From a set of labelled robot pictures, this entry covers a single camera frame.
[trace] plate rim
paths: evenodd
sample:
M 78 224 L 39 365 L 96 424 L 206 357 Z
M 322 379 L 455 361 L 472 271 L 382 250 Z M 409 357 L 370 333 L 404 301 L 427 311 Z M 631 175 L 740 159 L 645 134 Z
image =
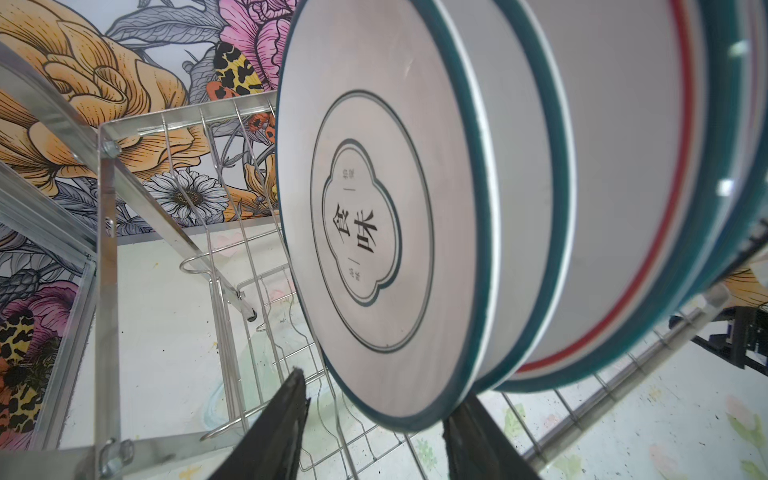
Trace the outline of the plate rim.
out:
M 768 0 L 761 0 L 761 3 L 766 26 L 768 26 Z M 759 220 L 760 208 L 768 200 L 768 184 L 766 184 L 766 175 L 768 175 L 768 97 L 766 97 L 764 108 L 760 141 L 755 149 L 752 167 L 746 173 L 747 177 L 741 195 L 733 205 L 731 215 L 723 226 L 715 247 L 712 249 L 701 274 L 696 279 L 694 287 L 688 292 L 689 297 L 719 280 L 727 272 L 738 251 L 739 244 L 749 237 L 752 226 Z
M 283 71 L 281 72 L 281 80 L 282 75 L 285 74 L 285 60 L 288 58 L 293 32 L 298 25 L 301 12 L 310 1 L 311 0 L 304 0 L 301 2 L 293 14 L 290 30 L 286 37 L 286 48 L 283 52 Z M 404 417 L 386 415 L 365 404 L 344 383 L 333 368 L 333 364 L 327 358 L 324 351 L 322 351 L 322 347 L 318 346 L 327 371 L 330 372 L 336 380 L 336 384 L 341 388 L 344 394 L 355 403 L 357 408 L 374 422 L 392 430 L 402 432 L 425 429 L 446 417 L 463 400 L 464 395 L 472 387 L 475 374 L 482 362 L 482 354 L 485 352 L 485 345 L 488 341 L 495 315 L 495 298 L 498 294 L 498 253 L 500 251 L 498 195 L 494 195 L 496 188 L 495 182 L 497 182 L 493 168 L 494 157 L 492 150 L 488 151 L 488 145 L 482 140 L 484 135 L 482 133 L 481 125 L 477 120 L 477 118 L 479 118 L 476 105 L 478 100 L 472 97 L 472 90 L 470 87 L 471 82 L 469 77 L 471 75 L 466 70 L 464 62 L 462 61 L 462 55 L 459 53 L 459 49 L 456 46 L 456 41 L 451 33 L 451 29 L 442 17 L 440 8 L 437 6 L 435 0 L 408 1 L 413 5 L 417 14 L 424 22 L 432 40 L 435 42 L 435 46 L 438 49 L 438 53 L 451 82 L 458 109 L 463 113 L 462 124 L 468 148 L 468 156 L 472 164 L 472 193 L 475 197 L 475 217 L 477 223 L 477 241 L 475 245 L 475 265 L 477 270 L 475 274 L 475 288 L 471 308 L 472 319 L 468 324 L 468 332 L 465 335 L 464 346 L 462 347 L 462 352 L 458 356 L 456 368 L 443 390 L 437 395 L 435 400 L 421 412 Z M 283 82 L 281 81 L 277 88 L 276 106 L 278 112 L 280 111 L 282 87 Z M 275 118 L 276 146 L 278 145 L 278 136 L 280 132 L 278 127 L 279 122 L 280 116 L 278 114 Z M 285 239 L 285 223 L 283 222 L 282 201 L 280 199 L 280 162 L 278 159 L 278 150 L 278 148 L 275 149 L 275 176 L 278 204 L 281 206 L 280 225 L 283 230 L 283 239 Z M 317 339 L 314 333 L 314 328 L 312 327 L 311 316 L 307 315 L 306 307 L 304 306 L 299 282 L 296 279 L 295 274 L 293 274 L 293 264 L 290 261 L 290 252 L 286 241 L 285 245 L 300 308 L 307 321 L 307 325 L 310 327 L 313 336 L 319 343 L 319 339 Z
M 701 164 L 697 174 L 694 195 L 691 198 L 683 225 L 664 267 L 653 280 L 651 288 L 644 298 L 624 320 L 623 324 L 606 340 L 595 346 L 579 360 L 554 372 L 527 379 L 508 379 L 496 389 L 503 392 L 534 392 L 543 389 L 558 388 L 568 383 L 577 382 L 607 366 L 614 359 L 629 350 L 641 339 L 661 317 L 663 312 L 676 308 L 700 272 L 705 260 L 700 259 L 702 251 L 709 252 L 715 238 L 709 238 L 717 227 L 719 219 L 725 214 L 728 205 L 726 197 L 717 195 L 717 182 L 728 178 L 734 162 L 735 130 L 739 125 L 735 120 L 740 114 L 739 86 L 742 72 L 742 59 L 729 60 L 728 48 L 740 38 L 737 6 L 732 2 L 711 2 L 703 0 L 696 4 L 701 13 L 704 38 L 707 45 L 716 45 L 706 49 L 707 109 Z M 683 0 L 672 0 L 674 14 L 686 18 L 687 8 Z M 668 285 L 679 285 L 668 289 Z
M 576 156 L 568 100 L 560 71 L 533 12 L 519 0 L 490 0 L 505 16 L 520 42 L 544 112 L 550 150 L 552 212 L 549 249 L 544 276 L 528 321 L 504 358 L 475 380 L 474 392 L 492 389 L 509 377 L 545 334 L 565 285 L 576 224 Z

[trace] stack of plates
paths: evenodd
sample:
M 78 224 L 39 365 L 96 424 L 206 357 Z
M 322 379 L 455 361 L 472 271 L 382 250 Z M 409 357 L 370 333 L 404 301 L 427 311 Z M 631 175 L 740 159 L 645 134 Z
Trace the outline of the stack of plates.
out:
M 278 191 L 345 393 L 422 429 L 711 283 L 765 197 L 767 31 L 760 0 L 305 0 Z

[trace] butterfly illustration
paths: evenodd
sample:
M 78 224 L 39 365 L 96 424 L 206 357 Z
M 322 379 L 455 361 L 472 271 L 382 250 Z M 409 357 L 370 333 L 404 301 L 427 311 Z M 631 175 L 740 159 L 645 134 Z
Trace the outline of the butterfly illustration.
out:
M 259 75 L 253 69 L 243 52 L 231 43 L 219 42 L 214 57 L 214 71 L 218 80 L 209 81 L 206 86 L 208 98 L 239 97 L 264 91 Z M 263 144 L 275 143 L 275 117 L 272 114 L 255 114 L 246 123 L 246 128 Z

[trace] painted wall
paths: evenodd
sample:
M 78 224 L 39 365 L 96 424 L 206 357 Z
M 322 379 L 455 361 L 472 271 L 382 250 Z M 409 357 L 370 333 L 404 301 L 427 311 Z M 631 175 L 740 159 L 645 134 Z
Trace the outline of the painted wall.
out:
M 0 12 L 0 41 L 96 128 L 130 115 L 275 90 L 296 1 L 8 0 Z M 223 183 L 202 127 L 170 133 L 180 185 L 206 223 L 230 221 L 235 209 L 243 219 L 269 215 L 267 195 L 278 207 L 274 155 L 262 155 L 274 143 L 274 119 L 254 115 L 246 127 L 243 133 L 237 122 L 214 125 Z M 95 226 L 94 172 L 2 90 L 0 132 L 0 161 Z M 118 143 L 120 159 L 181 226 L 200 224 L 170 181 L 163 134 Z M 120 235 L 150 231 L 130 207 L 118 205 Z
M 31 441 L 82 273 L 0 224 L 0 450 Z

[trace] red stripe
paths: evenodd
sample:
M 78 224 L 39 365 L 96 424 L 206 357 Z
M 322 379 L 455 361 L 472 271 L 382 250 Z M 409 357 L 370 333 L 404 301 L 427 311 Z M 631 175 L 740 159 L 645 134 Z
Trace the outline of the red stripe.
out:
M 681 135 L 682 141 L 680 142 L 680 151 L 677 157 L 677 168 L 675 169 L 674 173 L 674 183 L 670 193 L 669 201 L 667 202 L 667 209 L 664 211 L 664 218 L 661 221 L 660 228 L 656 233 L 654 242 L 650 247 L 650 251 L 645 261 L 643 262 L 642 267 L 637 272 L 637 275 L 632 280 L 630 286 L 624 292 L 624 295 L 618 300 L 616 305 L 614 305 L 613 309 L 608 312 L 606 317 L 603 318 L 602 321 L 600 321 L 600 323 L 597 324 L 586 335 L 582 336 L 576 343 L 573 343 L 568 348 L 555 353 L 552 356 L 548 356 L 547 358 L 538 360 L 536 362 L 526 363 L 518 370 L 518 372 L 530 372 L 532 370 L 540 369 L 569 357 L 571 354 L 576 353 L 578 350 L 584 348 L 589 342 L 599 336 L 606 328 L 615 322 L 621 311 L 626 308 L 626 306 L 632 301 L 633 297 L 637 294 L 642 284 L 647 279 L 651 267 L 654 265 L 657 258 L 659 257 L 659 254 L 661 253 L 661 247 L 664 244 L 664 239 L 670 232 L 675 211 L 677 210 L 680 203 L 680 196 L 682 194 L 685 173 L 688 169 L 688 157 L 690 156 L 694 122 L 694 74 L 687 16 L 685 7 L 683 6 L 683 0 L 670 0 L 670 3 L 674 13 L 675 25 L 677 26 L 677 40 L 680 42 L 680 56 L 683 61 L 684 115 Z

